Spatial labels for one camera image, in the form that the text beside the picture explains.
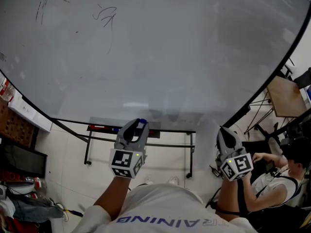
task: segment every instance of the blue marker cap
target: blue marker cap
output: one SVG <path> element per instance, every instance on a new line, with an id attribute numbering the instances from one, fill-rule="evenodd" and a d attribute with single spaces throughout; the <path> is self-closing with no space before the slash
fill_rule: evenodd
<path id="1" fill-rule="evenodd" d="M 146 124 L 146 123 L 147 123 L 147 120 L 146 120 L 146 119 L 141 118 L 141 119 L 139 120 L 139 122 L 140 122 L 140 123 L 142 123 L 142 124 Z"/>

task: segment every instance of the black and white marker cube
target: black and white marker cube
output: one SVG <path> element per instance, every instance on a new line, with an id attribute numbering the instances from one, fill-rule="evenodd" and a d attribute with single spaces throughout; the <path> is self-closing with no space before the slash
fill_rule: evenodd
<path id="1" fill-rule="evenodd" d="M 250 153 L 228 158 L 220 168 L 229 181 L 243 178 L 254 169 Z"/>
<path id="2" fill-rule="evenodd" d="M 133 179 L 143 164 L 144 158 L 142 152 L 110 150 L 109 167 L 115 176 Z"/>

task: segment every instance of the jeans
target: jeans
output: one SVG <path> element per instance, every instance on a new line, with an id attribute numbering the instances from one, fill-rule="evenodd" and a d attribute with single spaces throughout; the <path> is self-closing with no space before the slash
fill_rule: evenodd
<path id="1" fill-rule="evenodd" d="M 21 199 L 11 198 L 15 206 L 14 218 L 20 221 L 43 223 L 51 218 L 62 218 L 63 210 L 58 206 L 52 206 L 47 199 Z"/>

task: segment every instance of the black hair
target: black hair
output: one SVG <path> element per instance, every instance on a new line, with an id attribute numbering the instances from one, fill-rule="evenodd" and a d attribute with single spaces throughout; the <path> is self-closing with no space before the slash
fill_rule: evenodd
<path id="1" fill-rule="evenodd" d="M 311 142 L 306 137 L 297 137 L 290 143 L 283 154 L 286 159 L 300 163 L 303 168 L 306 168 L 311 162 Z"/>

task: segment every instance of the whiteboard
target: whiteboard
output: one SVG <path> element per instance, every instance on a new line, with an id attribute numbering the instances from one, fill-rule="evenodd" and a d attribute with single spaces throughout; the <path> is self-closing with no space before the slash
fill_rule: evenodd
<path id="1" fill-rule="evenodd" d="M 0 69 L 50 117 L 192 131 L 230 119 L 310 0 L 0 0 Z"/>

